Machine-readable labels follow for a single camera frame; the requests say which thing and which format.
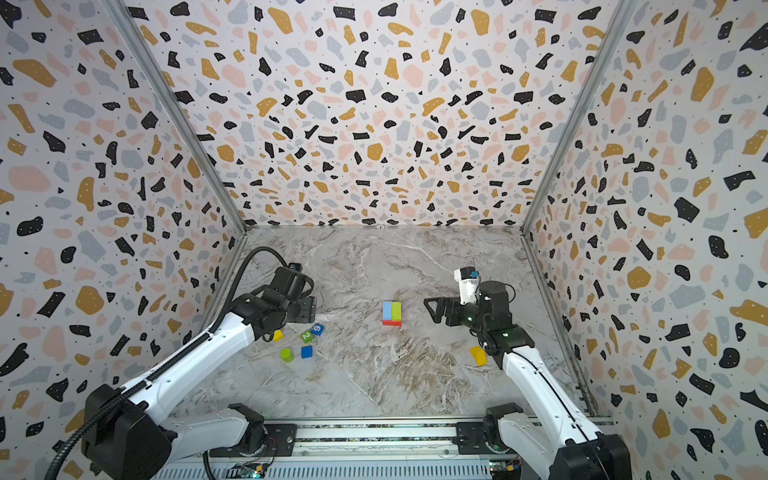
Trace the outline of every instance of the green cylinder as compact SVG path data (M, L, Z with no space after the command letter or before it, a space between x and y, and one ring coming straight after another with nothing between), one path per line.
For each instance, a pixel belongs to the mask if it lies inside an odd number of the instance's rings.
M283 349L280 352L280 358L283 359L285 363L291 363L293 361L293 352L291 352L290 349Z

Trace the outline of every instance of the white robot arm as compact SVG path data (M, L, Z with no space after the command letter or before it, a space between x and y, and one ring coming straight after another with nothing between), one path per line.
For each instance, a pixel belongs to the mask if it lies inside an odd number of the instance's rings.
M234 299L246 266L263 251L282 266L269 285ZM80 439L83 454L114 480L149 479L167 463L218 447L232 447L241 455L266 448L264 417L242 404L184 419L169 415L202 379L256 339L271 341L286 323L313 323L313 287L298 263L286 264L269 247L252 250L235 275L220 315L207 329L119 389L102 385L91 392L83 426L59 448L45 479L56 479Z
M568 398L531 337L512 322L506 285L494 280L470 283L479 277L472 266L456 270L454 277L459 298L424 300L432 321L445 318L448 326L469 327L499 369L515 382L541 423L541 429L535 428L514 403L491 407L483 422L488 445L514 450L544 480L631 478L623 440L603 435Z

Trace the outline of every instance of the marble tabletop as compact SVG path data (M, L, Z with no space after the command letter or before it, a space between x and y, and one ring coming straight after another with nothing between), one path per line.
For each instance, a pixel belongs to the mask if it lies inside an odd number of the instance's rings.
M325 331L302 359L301 332L288 324L279 342L258 340L229 358L177 406L200 415L242 402L267 418L481 415L506 402L526 405L489 358L478 367L465 327L435 325L425 298L458 296L453 270L474 266L484 280L513 285L515 323L536 342L565 391L578 391L514 227L278 227L251 230L243 256L267 245L303 265L315 282L316 321ZM258 253L238 294L269 283L277 261ZM382 325L382 302L402 303L402 327ZM291 363L280 350L291 348Z

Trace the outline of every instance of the terrazzo wall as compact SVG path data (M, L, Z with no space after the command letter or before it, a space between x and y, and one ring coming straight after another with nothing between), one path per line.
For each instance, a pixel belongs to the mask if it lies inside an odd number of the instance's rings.
M130 0L248 224L519 223L615 0Z
M766 20L638 2L530 232L636 478L768 478Z
M0 15L0 478L42 478L88 393L199 330L235 229L101 4Z

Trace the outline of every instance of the blue block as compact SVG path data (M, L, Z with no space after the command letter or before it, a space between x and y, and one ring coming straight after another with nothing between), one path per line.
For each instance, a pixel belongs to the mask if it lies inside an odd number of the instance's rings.
M384 302L384 320L392 320L392 302Z

